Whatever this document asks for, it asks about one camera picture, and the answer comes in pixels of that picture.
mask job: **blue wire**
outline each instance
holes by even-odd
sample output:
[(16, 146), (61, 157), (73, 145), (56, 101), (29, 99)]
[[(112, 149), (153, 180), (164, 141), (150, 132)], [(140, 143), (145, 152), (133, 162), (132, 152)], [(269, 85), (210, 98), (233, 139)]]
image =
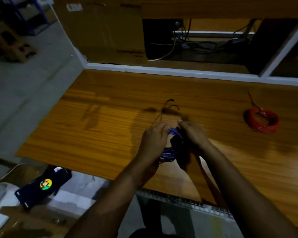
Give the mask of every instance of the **blue wire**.
[[(176, 130), (175, 128), (171, 128), (169, 131), (170, 135), (174, 135), (174, 136), (179, 136), (182, 140), (182, 136), (181, 134), (178, 132), (178, 130)], [(171, 148), (165, 148), (161, 157), (160, 157), (160, 163), (163, 162), (172, 162), (173, 160), (175, 160), (175, 155), (177, 154), (177, 151), (180, 149), (181, 147), (171, 147)]]

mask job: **red wire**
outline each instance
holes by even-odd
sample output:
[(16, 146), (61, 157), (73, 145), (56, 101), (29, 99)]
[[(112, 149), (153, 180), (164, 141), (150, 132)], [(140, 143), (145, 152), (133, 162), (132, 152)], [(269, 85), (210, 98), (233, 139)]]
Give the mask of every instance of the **red wire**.
[[(262, 108), (252, 108), (249, 109), (248, 112), (249, 115), (245, 118), (245, 121), (252, 130), (264, 134), (272, 134), (278, 130), (279, 118), (277, 114)], [(255, 114), (266, 118), (268, 120), (268, 125), (258, 122), (255, 118)]]

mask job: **wooden desk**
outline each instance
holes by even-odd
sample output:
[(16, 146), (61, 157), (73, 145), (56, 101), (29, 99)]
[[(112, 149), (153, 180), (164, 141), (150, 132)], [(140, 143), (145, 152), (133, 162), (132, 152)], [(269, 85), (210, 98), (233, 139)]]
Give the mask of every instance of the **wooden desk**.
[[(247, 91), (258, 106), (279, 115), (277, 133), (257, 133), (244, 123), (243, 111), (251, 108)], [(242, 174), (298, 226), (298, 87), (84, 70), (17, 155), (112, 180), (170, 98), (180, 111), (162, 120), (175, 127), (182, 116), (202, 124)], [(145, 187), (215, 203), (194, 159), (187, 173), (175, 161), (161, 164)]]

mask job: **hand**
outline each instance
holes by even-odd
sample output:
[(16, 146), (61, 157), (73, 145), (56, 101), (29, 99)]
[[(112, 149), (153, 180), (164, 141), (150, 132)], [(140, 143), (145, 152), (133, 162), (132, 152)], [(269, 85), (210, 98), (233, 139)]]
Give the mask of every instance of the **hand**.
[(163, 122), (147, 129), (142, 136), (136, 159), (147, 166), (157, 160), (167, 145), (170, 128), (169, 125)]
[(178, 120), (181, 131), (184, 131), (187, 138), (199, 149), (205, 150), (213, 145), (204, 134), (203, 129), (196, 123)]

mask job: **metal grate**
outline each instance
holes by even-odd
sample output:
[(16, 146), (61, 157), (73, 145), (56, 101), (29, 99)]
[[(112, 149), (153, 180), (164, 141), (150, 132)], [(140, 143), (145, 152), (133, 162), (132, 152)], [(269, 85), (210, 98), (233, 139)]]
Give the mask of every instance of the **metal grate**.
[(178, 196), (167, 195), (158, 191), (153, 191), (146, 188), (141, 188), (137, 191), (137, 195), (143, 196), (149, 199), (158, 200), (164, 203), (174, 204), (182, 208), (188, 208), (199, 212), (207, 213), (214, 216), (234, 220), (232, 213), (229, 210), (206, 205), (198, 201), (184, 199)]

